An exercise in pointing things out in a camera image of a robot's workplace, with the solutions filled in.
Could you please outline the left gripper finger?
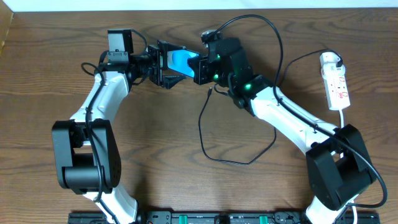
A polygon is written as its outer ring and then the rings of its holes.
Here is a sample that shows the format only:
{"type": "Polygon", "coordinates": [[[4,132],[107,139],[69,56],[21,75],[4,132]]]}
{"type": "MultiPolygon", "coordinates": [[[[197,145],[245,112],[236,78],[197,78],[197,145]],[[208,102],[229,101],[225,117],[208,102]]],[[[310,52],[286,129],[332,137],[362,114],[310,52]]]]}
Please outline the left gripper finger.
{"type": "Polygon", "coordinates": [[[186,46],[171,44],[170,42],[167,42],[164,40],[158,40],[157,45],[161,52],[170,52],[170,51],[175,51],[175,50],[185,50],[186,49],[186,46]]]}
{"type": "Polygon", "coordinates": [[[184,75],[164,76],[162,77],[162,87],[169,90],[184,79],[186,79],[184,75]]]}

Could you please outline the blue Samsung Galaxy smartphone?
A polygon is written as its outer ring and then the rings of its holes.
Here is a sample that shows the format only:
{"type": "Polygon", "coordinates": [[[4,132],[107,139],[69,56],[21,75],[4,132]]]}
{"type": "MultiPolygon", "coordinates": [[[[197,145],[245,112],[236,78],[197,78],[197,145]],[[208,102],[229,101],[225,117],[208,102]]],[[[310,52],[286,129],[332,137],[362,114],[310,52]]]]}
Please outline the blue Samsung Galaxy smartphone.
{"type": "Polygon", "coordinates": [[[190,50],[174,50],[167,52],[167,66],[169,69],[185,76],[194,77],[194,71],[188,65],[188,59],[199,56],[190,50]]]}

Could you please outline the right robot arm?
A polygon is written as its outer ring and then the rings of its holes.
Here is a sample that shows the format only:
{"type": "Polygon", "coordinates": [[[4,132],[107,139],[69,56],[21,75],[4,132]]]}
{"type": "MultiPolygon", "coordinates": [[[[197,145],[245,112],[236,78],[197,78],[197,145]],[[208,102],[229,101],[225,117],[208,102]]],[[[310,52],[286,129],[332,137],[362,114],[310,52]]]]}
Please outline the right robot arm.
{"type": "Polygon", "coordinates": [[[228,89],[239,108],[271,124],[306,157],[314,199],[305,215],[310,223],[333,223],[379,177],[361,133],[322,121],[285,97],[279,87],[254,74],[239,39],[210,42],[207,55],[191,56],[196,82],[228,89]]]}

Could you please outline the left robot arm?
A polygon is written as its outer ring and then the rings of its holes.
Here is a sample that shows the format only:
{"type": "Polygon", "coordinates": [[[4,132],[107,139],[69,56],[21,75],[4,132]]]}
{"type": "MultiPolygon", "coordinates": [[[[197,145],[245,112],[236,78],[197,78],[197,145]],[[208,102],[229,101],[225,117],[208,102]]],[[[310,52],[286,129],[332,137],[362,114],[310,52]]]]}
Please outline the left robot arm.
{"type": "Polygon", "coordinates": [[[135,55],[127,44],[111,41],[97,65],[91,64],[93,87],[86,100],[68,120],[52,126],[53,151],[58,183],[91,200],[107,223],[145,223],[144,213],[121,183],[121,156],[112,123],[134,85],[149,78],[172,88],[182,76],[163,77],[171,53],[181,45],[158,41],[135,55]]]}

